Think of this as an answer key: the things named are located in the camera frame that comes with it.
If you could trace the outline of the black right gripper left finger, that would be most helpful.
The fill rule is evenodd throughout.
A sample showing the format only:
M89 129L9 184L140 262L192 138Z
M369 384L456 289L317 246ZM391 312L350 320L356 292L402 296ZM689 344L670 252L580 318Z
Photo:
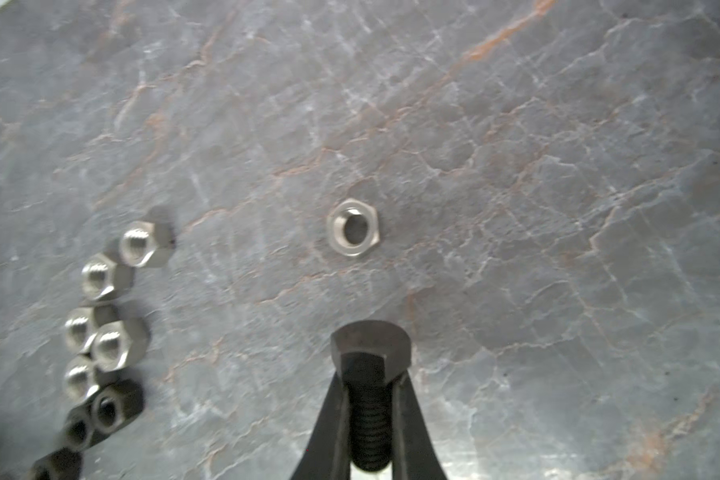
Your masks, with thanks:
M307 447L291 480L349 480L349 393L335 374Z

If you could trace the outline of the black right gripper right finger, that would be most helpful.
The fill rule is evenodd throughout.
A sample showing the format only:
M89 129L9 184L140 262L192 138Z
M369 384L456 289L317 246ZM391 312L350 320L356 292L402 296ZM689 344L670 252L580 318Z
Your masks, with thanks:
M408 373L392 384L392 478L446 480Z

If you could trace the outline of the black hex bolt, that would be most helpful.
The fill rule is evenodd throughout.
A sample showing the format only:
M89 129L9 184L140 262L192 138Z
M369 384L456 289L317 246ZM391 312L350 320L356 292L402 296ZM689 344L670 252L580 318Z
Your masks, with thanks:
M351 460L381 471L392 459L391 384L411 366L411 339L391 322L356 321L332 334L331 356L349 393Z

